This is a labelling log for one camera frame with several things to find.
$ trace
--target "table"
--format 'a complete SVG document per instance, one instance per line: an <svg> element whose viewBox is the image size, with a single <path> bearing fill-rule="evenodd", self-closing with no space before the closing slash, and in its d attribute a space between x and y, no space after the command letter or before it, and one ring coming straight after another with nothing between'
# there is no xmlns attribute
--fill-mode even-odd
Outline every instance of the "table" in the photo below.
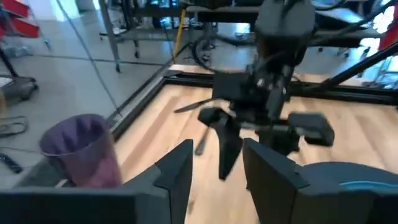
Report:
<svg viewBox="0 0 398 224"><path fill-rule="evenodd" d="M204 71L197 66L173 65L172 70ZM299 78L320 82L323 75L298 74ZM358 85L351 79L345 85ZM184 139L193 139L194 146L206 126L197 121L199 109L174 114L173 110L211 96L211 89L166 85L151 101L129 129L115 144L123 180L128 181L151 166ZM321 111L335 129L335 145L331 148L310 146L300 141L300 152L289 157L298 164L322 161L350 161L398 173L398 115L394 107L316 100L293 97L286 103L282 117L290 111ZM241 136L257 139L251 131ZM208 136L205 152L193 160L193 180L186 222L257 224L257 215L246 188L242 157L225 182L218 180L218 138L213 130Z"/></svg>

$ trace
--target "gray concrete floor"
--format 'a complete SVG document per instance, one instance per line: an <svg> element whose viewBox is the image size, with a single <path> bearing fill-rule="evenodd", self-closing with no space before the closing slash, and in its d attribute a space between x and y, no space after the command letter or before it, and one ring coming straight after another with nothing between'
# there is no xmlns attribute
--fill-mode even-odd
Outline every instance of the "gray concrete floor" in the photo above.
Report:
<svg viewBox="0 0 398 224"><path fill-rule="evenodd" d="M117 13L112 13L113 20L118 16ZM0 188L14 186L42 159L38 141L45 130L76 114L96 113L107 118L115 110L111 98L116 106L120 106L160 68L160 64L171 59L169 42L141 41L139 59L134 57L132 41L120 43L118 47L121 59L132 62L123 63L121 73L115 71L113 62L96 62L100 78L104 80L111 94L109 96L70 25L67 22L39 22L44 34L51 41L52 49L48 50L42 39L24 39L23 43L33 48L34 56L14 58L12 63L19 75L36 78L40 90L31 100L12 105L7 111L8 116L26 116L29 130L18 136L0 139L0 148L16 147L34 152L2 149L25 167L25 171L15 175L0 164ZM108 41L101 41L98 35L102 30L98 12L87 12L74 19L73 23L83 36L93 58L113 59ZM237 28L240 26L220 25L220 32L233 34ZM297 71L332 76L356 63L363 49L352 50L349 58L335 56L336 51L325 49L318 53L317 49L309 49ZM253 56L254 49L237 49L216 43L211 63L216 67L244 68ZM177 63L193 64L186 57L189 57L189 51L183 52ZM139 65L136 62L158 65ZM371 77L374 71L370 70L367 74Z"/></svg>

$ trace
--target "purple cup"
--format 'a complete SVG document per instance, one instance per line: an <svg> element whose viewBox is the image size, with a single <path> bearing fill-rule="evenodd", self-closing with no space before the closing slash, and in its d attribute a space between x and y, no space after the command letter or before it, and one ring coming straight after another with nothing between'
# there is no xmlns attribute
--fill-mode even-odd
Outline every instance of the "purple cup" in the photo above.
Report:
<svg viewBox="0 0 398 224"><path fill-rule="evenodd" d="M113 138L97 114L82 114L47 130L40 148L77 187L111 188L122 184Z"/></svg>

